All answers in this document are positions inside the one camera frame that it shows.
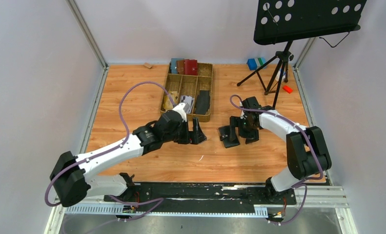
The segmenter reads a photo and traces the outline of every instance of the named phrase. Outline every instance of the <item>wooden tabletop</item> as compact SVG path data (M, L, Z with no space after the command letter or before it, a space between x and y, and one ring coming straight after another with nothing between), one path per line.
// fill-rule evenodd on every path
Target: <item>wooden tabletop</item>
M261 75L268 82L275 66L263 69ZM162 182L264 182L286 167L286 145L273 133L260 130L260 140L246 145L225 149L219 139L218 128L229 124L230 116L239 116L229 97L238 94L242 99L256 96L259 103L271 105L274 94L263 95L257 76L240 87L236 84L250 71L245 64L214 65L214 92L209 122L200 123L207 141L200 145L165 143L161 149L144 156L117 164L101 175L120 172L135 174L135 181ZM147 69L142 65L113 65L110 67L95 118L88 151L93 151L125 137L125 128L118 115L118 105L125 92L133 85L146 80L164 84L168 65L154 65ZM289 72L293 89L288 94L281 89L276 109L285 117L308 125L304 108L293 74ZM130 131L160 117L163 91L152 84L135 88L122 106L122 114Z

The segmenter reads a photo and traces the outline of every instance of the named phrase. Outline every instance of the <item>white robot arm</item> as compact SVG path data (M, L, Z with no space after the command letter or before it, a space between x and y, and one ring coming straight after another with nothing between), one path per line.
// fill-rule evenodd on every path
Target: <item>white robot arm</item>
M255 111L242 111L240 117L231 116L230 125L219 128L220 140L226 148L239 145L235 130L237 127L239 136L246 138L246 144L259 140L259 129L273 132L286 143L287 167L266 180L266 186L271 187L272 196L291 189L308 176L319 173L312 152L305 149L306 141L300 130L308 136L322 169L327 170L331 167L332 163L320 128L316 126L307 128L298 123L290 125L279 118L281 115L278 111L270 106L262 107L255 97L243 100L241 106Z
M134 130L132 134L129 134L127 141L123 138L100 149L76 156L72 155L70 151L62 154L51 173L51 180L67 166L86 160L55 181L54 188L62 206L75 205L90 196L121 195L128 185L133 185L132 177L126 173L115 176L98 175L111 166L157 150L165 142L200 144L205 141L206 136L201 131L196 118L193 119L193 131L188 130L186 115L188 108L186 103L178 104L173 110L161 115L158 121L150 122Z

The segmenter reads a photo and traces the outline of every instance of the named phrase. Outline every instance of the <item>black music stand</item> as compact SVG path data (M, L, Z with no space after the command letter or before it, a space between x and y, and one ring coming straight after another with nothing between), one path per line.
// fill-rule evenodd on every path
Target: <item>black music stand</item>
M357 31L358 22L366 0L259 0L256 26L253 40L259 45L287 42L283 51L237 83L240 86L254 74L257 74L263 86L264 94L275 93L272 107L276 107L284 71L288 81L289 61L293 54L289 49L294 40ZM267 87L259 71L269 63L279 59L278 65ZM272 84L281 70L278 86L272 91Z

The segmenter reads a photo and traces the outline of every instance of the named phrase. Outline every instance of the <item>metal frame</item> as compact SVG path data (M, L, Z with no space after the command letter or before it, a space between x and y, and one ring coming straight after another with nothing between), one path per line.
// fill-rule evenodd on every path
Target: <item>metal frame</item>
M72 13L75 16L75 19L77 20L77 23L82 29L83 34L85 35L86 39L89 42L89 45L91 46L92 50L95 53L95 56L97 57L98 61L100 62L101 66L106 69L108 67L108 64L105 61L105 58L103 57L100 48L98 47L94 37L92 36L91 31L88 28L88 25L85 22L85 19L83 18L81 11L79 10L79 7L75 0L66 0L68 3Z
M99 102L101 99L101 95L103 92L103 88L106 81L106 76L109 71L109 64L105 61L101 50L97 46L76 2L74 0L66 0L68 3L72 13L74 14L78 24L80 25L83 33L85 34L88 43L93 49L98 61L101 66L104 68L104 73L99 83L97 95L94 99L93 108L88 120L88 124L86 127L86 131L82 137L82 145L80 148L80 153L84 153L86 151L89 137L92 131L92 126L94 124L95 115L98 110ZM299 68L302 65L305 57L307 56L312 44L315 42L316 38L311 38L305 44L304 49L301 52L298 60L293 66L293 73L295 76L295 80L299 89L299 93L301 95L301 100L305 109L306 117L308 119L309 125L315 125L314 118L311 114L311 108L309 106L309 102L304 94L304 85L301 79L301 75L299 73ZM304 188L295 189L295 196L298 203L300 203L304 196ZM116 207L122 206L119 203L111 203L104 202L103 196L96 196L91 198L84 199L79 206L83 207L83 211L86 211L86 214L101 214L100 211L107 211L108 207ZM96 209L86 209L85 207L92 207ZM262 217L264 215L264 211L267 208L277 208L281 207L281 205L255 205L255 213L252 214L232 214L237 217ZM339 224L341 230L344 234L357 234L357 230L351 215L351 211L349 209L348 202L346 200L346 196L344 194L343 188L340 186L321 186L314 185L308 186L307 198L305 201L305 207L310 208L335 208L336 214L338 216ZM72 208L64 208L62 206L57 206L52 208L52 212L49 216L46 228L44 233L46 234L58 234L61 228L62 220L65 214L71 214L76 209ZM194 214L194 213L160 213L160 212L152 212L149 215L158 215L158 216L205 216L205 217L232 217L230 214Z

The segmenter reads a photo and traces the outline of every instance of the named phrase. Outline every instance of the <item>gray wall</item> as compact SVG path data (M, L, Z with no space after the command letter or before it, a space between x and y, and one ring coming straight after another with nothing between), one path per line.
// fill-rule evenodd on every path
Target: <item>gray wall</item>
M0 0L0 233L42 233L59 155L77 153L101 67L64 0Z
M301 74L359 233L386 233L386 0L368 0L360 25L335 49L316 40Z
M261 46L253 41L257 0L76 2L110 63L169 62L170 58L245 63L248 58L269 59L284 49L283 43ZM305 40L293 43L295 57L304 44Z

